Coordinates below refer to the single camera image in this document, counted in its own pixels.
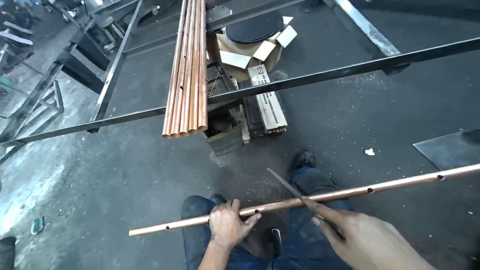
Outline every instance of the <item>leg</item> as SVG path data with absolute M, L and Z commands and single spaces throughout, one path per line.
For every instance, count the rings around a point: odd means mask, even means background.
M 214 206 L 213 201 L 202 196 L 190 196 L 183 202 L 180 218 L 189 219 L 208 215 Z M 182 228 L 181 234 L 183 236 L 187 270 L 197 270 L 212 236 L 210 226 L 207 223 Z
M 215 202 L 202 196 L 190 196 L 183 203 L 180 217 L 188 219 L 203 215 L 208 215 L 215 206 Z M 182 228 L 183 246 L 185 248 L 185 258 L 187 270 L 197 270 L 208 242 L 212 237 L 210 226 L 201 224 L 192 227 Z M 232 249 L 230 258 L 228 259 L 227 269 L 265 269 L 267 263 L 248 252 L 243 247 L 237 245 Z
M 302 167 L 293 173 L 293 184 L 305 194 L 337 190 L 330 177 L 319 169 Z M 333 209 L 352 210 L 348 199 L 324 203 Z M 333 251 L 322 231 L 312 222 L 312 212 L 306 207 L 290 211 L 288 241 L 281 255 L 273 262 L 280 269 L 340 269 L 350 270 Z

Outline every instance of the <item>concrete floor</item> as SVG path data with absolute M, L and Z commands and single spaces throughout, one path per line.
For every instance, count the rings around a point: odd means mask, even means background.
M 294 77 L 369 59 L 329 10 L 281 12 L 294 17 L 298 36 L 274 70 Z M 471 22 L 363 13 L 403 52 L 480 36 Z M 107 116 L 165 104 L 172 52 L 173 45 L 155 57 L 128 59 Z M 476 51 L 392 76 L 374 72 L 283 90 L 288 131 L 219 157 L 199 135 L 162 139 L 163 116 L 28 144 L 0 167 L 0 235 L 19 237 L 18 269 L 184 269 L 180 230 L 138 237 L 128 230 L 177 220 L 189 195 L 220 193 L 242 206 L 289 198 L 266 168 L 286 176 L 300 149 L 315 152 L 318 167 L 341 187 L 435 172 L 411 144 L 478 127 L 478 60 Z M 88 121 L 95 95 L 80 86 L 69 91 L 63 94 L 68 111 L 49 129 Z M 371 147 L 376 155 L 365 155 Z M 473 269 L 477 178 L 375 193 L 352 204 L 391 222 L 437 269 Z M 39 215 L 48 225 L 32 236 L 30 222 Z M 280 216 L 265 215 L 257 230 Z

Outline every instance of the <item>black round disc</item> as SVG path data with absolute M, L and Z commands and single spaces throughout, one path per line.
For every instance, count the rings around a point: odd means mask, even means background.
M 228 25 L 227 37 L 236 43 L 254 43 L 265 40 L 280 31 L 283 18 L 277 11 L 262 14 L 248 20 Z

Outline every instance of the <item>copper tube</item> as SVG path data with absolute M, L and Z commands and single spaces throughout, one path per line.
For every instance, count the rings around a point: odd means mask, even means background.
M 188 118 L 188 133 L 198 132 L 198 73 L 200 71 L 200 19 L 201 0 L 197 0 L 195 12 L 195 39 L 193 44 L 192 86 L 190 92 L 190 112 Z
M 165 119 L 163 121 L 162 137 L 170 139 L 170 129 L 172 127 L 173 104 L 175 102 L 175 89 L 177 87 L 177 78 L 179 75 L 181 40 L 183 38 L 183 25 L 187 9 L 187 0 L 181 4 L 179 29 L 177 34 L 177 44 L 175 45 L 175 54 L 173 55 L 172 74 L 170 76 L 170 86 L 168 87 L 167 108 L 165 110 Z
M 175 91 L 175 102 L 173 105 L 172 126 L 170 128 L 170 135 L 172 137 L 180 137 L 180 117 L 183 101 L 183 81 L 185 80 L 185 65 L 187 61 L 187 47 L 188 47 L 188 30 L 190 27 L 190 13 L 192 10 L 192 0 L 188 0 L 187 13 L 185 16 L 185 25 L 183 26 L 183 38 L 181 47 L 181 57 L 179 66 L 179 75 L 177 78 L 177 89 Z
M 198 90 L 198 129 L 207 129 L 207 82 L 206 82 L 206 69 L 207 69 L 207 38 L 206 38 L 206 21 L 205 21 L 205 0 L 200 0 L 202 6 L 200 14 L 200 71 L 199 71 L 199 90 Z
M 379 184 L 372 184 L 372 185 L 348 188 L 348 189 L 337 190 L 337 191 L 327 192 L 327 193 L 322 193 L 317 195 L 310 195 L 308 196 L 308 198 L 316 202 L 324 202 L 324 201 L 330 201 L 335 199 L 359 196 L 363 194 L 371 194 L 374 192 L 380 192 L 380 191 L 394 189 L 398 187 L 404 187 L 412 184 L 443 181 L 449 178 L 454 178 L 454 177 L 462 176 L 467 173 L 474 173 L 474 172 L 480 172 L 480 164 L 465 166 L 465 167 L 441 171 L 441 172 L 418 175 L 418 176 L 388 181 L 388 182 L 379 183 Z M 294 208 L 302 205 L 303 205 L 302 201 L 300 201 L 297 198 L 289 199 L 281 202 L 263 204 L 255 207 L 240 209 L 240 216 L 247 217 L 253 214 Z M 209 216 L 205 215 L 197 218 L 191 218 L 186 220 L 165 223 L 161 225 L 155 225 L 151 227 L 134 229 L 134 230 L 130 230 L 128 232 L 128 235 L 132 236 L 132 235 L 139 235 L 144 233 L 154 233 L 159 231 L 204 224 L 208 222 L 208 218 Z
M 188 136 L 188 119 L 190 112 L 190 91 L 192 87 L 192 72 L 196 72 L 198 67 L 192 66 L 193 62 L 193 45 L 195 40 L 195 12 L 197 10 L 197 0 L 192 0 L 192 8 L 190 13 L 190 25 L 188 28 L 188 46 L 187 46 L 187 63 L 185 65 L 185 80 L 183 81 L 183 99 L 180 116 L 180 135 Z

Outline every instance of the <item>shoe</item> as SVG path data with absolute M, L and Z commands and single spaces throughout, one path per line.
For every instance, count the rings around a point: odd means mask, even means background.
M 315 168 L 315 155 L 308 151 L 301 151 L 293 157 L 293 161 L 290 164 L 290 175 L 293 175 L 293 172 L 296 169 L 302 167 Z
M 222 203 L 227 202 L 227 200 L 225 200 L 225 198 L 223 198 L 223 196 L 220 195 L 220 194 L 213 194 L 210 197 L 210 200 L 213 201 L 215 203 L 215 205 L 221 205 Z

